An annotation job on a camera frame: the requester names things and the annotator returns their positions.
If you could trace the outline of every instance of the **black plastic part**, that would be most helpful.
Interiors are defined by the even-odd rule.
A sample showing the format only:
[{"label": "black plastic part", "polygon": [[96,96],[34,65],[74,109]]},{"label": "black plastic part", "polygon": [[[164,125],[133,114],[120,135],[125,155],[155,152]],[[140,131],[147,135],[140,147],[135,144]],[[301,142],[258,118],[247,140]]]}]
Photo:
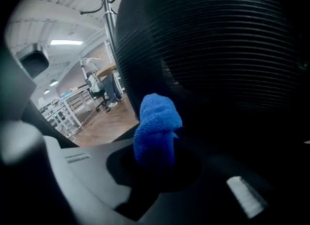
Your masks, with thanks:
[{"label": "black plastic part", "polygon": [[7,47],[2,47],[0,50],[1,121],[19,120],[35,87],[35,83],[21,63],[11,55]]},{"label": "black plastic part", "polygon": [[131,144],[132,140],[125,140],[92,148],[64,149],[63,153],[66,157],[89,155],[88,159],[71,163],[70,168],[103,203],[132,220],[149,225],[249,221],[226,184],[233,176],[242,176],[269,202],[273,212],[266,212],[264,219],[276,216],[282,208],[268,182],[211,141],[206,144],[183,135],[176,140],[180,149],[176,157],[180,153],[183,172],[173,177],[176,182],[172,188],[167,185],[164,192],[141,177],[131,158]]},{"label": "black plastic part", "polygon": [[116,60],[136,115],[158,93],[193,131],[296,134],[309,73],[286,12],[279,0],[122,0]]},{"label": "black plastic part", "polygon": [[16,54],[16,57],[33,79],[49,66],[47,52],[45,48],[38,43],[31,44],[22,49]]}]

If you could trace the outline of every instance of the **white ceiling beam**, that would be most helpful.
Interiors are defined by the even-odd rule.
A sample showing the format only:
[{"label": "white ceiling beam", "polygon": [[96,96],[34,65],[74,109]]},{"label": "white ceiling beam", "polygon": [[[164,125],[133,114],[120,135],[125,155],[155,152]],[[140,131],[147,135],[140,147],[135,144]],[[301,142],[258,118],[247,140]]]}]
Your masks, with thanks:
[{"label": "white ceiling beam", "polygon": [[50,56],[50,55],[65,55],[65,54],[72,55],[72,52],[75,52],[77,49],[79,49],[83,46],[84,46],[83,44],[81,46],[74,46],[74,45],[48,46],[48,47],[45,47],[45,50],[46,50],[48,56]]},{"label": "white ceiling beam", "polygon": [[90,16],[81,16],[77,10],[40,0],[23,0],[15,9],[10,22],[29,18],[43,20],[48,18],[73,24],[77,23],[97,31],[102,30],[105,26],[103,22]]},{"label": "white ceiling beam", "polygon": [[69,62],[64,62],[60,64],[50,64],[49,67],[40,73],[35,79],[35,83],[44,82],[45,79],[50,78],[51,75],[62,73],[64,69],[69,65]]},{"label": "white ceiling beam", "polygon": [[55,53],[53,55],[48,54],[49,63],[61,63],[61,62],[68,62],[70,60],[72,53]]},{"label": "white ceiling beam", "polygon": [[50,87],[49,85],[50,85],[50,82],[52,81],[52,79],[58,80],[59,76],[60,76],[60,72],[55,73],[53,75],[50,75],[45,79],[37,80],[37,82],[35,82],[37,85],[36,89],[42,89],[42,88],[46,88],[46,87],[49,88]]}]

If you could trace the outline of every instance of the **office chair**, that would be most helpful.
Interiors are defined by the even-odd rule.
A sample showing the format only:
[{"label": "office chair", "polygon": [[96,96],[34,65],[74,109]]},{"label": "office chair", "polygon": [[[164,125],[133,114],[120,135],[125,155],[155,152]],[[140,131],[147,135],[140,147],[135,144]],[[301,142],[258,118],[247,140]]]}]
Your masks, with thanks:
[{"label": "office chair", "polygon": [[102,89],[100,92],[92,92],[91,90],[88,90],[89,94],[91,95],[91,97],[96,100],[100,97],[102,97],[102,101],[96,106],[96,110],[99,111],[99,107],[102,105],[103,107],[105,107],[107,113],[111,110],[108,106],[107,106],[107,100],[105,98],[105,90]]}]

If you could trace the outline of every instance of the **blue microfiber cloth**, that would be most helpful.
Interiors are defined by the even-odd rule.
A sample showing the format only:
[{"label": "blue microfiber cloth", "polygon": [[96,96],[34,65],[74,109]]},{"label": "blue microfiber cloth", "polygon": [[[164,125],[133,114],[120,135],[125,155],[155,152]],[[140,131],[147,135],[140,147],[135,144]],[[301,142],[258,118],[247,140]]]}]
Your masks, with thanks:
[{"label": "blue microfiber cloth", "polygon": [[172,171],[173,131],[182,120],[173,102],[156,93],[146,95],[140,108],[140,125],[134,135],[135,158],[145,173],[157,178]]}]

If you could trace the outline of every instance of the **person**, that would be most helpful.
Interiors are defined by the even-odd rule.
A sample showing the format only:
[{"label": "person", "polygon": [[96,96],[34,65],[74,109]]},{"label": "person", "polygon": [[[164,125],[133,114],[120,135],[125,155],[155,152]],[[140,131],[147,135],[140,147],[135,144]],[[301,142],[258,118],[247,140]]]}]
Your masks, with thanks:
[{"label": "person", "polygon": [[[105,67],[107,64],[108,64],[107,61],[98,58],[89,58],[87,59],[86,62],[86,66],[94,73],[96,73],[101,68]],[[109,108],[116,106],[118,104],[117,101],[122,101],[123,98],[116,86],[113,74],[101,77],[99,78],[99,80],[101,81],[103,88],[105,89],[109,97],[110,101],[110,104],[108,105]]]},{"label": "person", "polygon": [[86,77],[86,82],[88,83],[91,92],[100,93],[104,91],[104,87],[101,81],[99,80],[99,78],[96,77],[94,72],[87,72]]}]

